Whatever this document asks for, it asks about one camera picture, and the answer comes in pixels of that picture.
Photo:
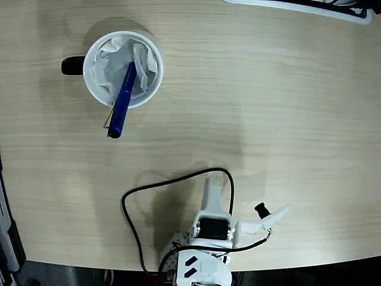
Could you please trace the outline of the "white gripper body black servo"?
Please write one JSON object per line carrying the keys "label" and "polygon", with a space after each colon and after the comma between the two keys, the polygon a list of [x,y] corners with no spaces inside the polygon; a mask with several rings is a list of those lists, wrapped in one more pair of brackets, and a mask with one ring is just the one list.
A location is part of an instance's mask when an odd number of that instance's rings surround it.
{"label": "white gripper body black servo", "polygon": [[199,219],[193,227],[189,244],[207,247],[232,247],[234,230],[226,219]]}

